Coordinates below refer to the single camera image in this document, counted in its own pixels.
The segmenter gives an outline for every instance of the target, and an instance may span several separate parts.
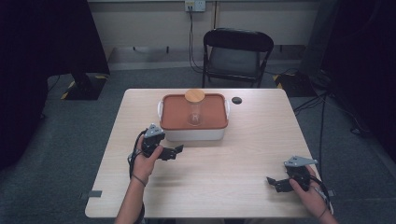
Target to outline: orange lid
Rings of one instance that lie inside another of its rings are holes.
[[[205,94],[200,105],[202,122],[193,126],[188,123],[191,104],[183,94],[169,94],[163,97],[161,127],[164,130],[213,130],[228,125],[224,96],[217,93]]]

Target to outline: wall outlet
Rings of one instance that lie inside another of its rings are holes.
[[[194,11],[195,10],[195,0],[184,1],[184,10],[185,11]]]
[[[203,12],[206,9],[206,2],[203,0],[186,0],[184,1],[185,11]]]
[[[194,11],[205,11],[206,2],[203,0],[195,0]]]

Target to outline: table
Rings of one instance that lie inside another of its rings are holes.
[[[92,190],[88,217],[115,217],[129,183],[127,156],[150,123],[159,124],[157,104],[166,94],[185,89],[133,89],[125,92]],[[294,192],[276,193],[266,177],[287,178],[283,161],[292,155],[312,158],[292,112],[279,89],[204,89],[231,102],[228,127],[219,141],[184,144],[174,161],[155,164],[144,194],[147,218],[308,217]]]

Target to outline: chair backrest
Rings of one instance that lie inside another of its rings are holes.
[[[217,28],[207,32],[204,45],[213,48],[243,49],[267,52],[274,48],[273,39],[261,32],[232,28]]]

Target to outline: hand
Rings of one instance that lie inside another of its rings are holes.
[[[139,141],[137,142],[137,149],[141,150],[143,143],[143,136],[140,136]],[[146,184],[149,182],[149,176],[154,169],[154,163],[160,157],[163,152],[163,147],[158,146],[155,148],[154,152],[151,154],[149,158],[146,158],[143,153],[140,153],[134,159],[134,175],[142,179]]]
[[[306,168],[309,171],[309,174],[316,176],[314,170],[307,165]],[[315,188],[320,189],[320,186],[315,181],[311,181],[309,184],[310,188],[308,191],[304,191],[300,185],[294,179],[290,179],[291,187],[300,197],[303,205],[306,209],[316,218],[320,218],[323,215],[323,212],[330,213],[327,209],[326,203],[324,202],[323,198],[318,194]]]

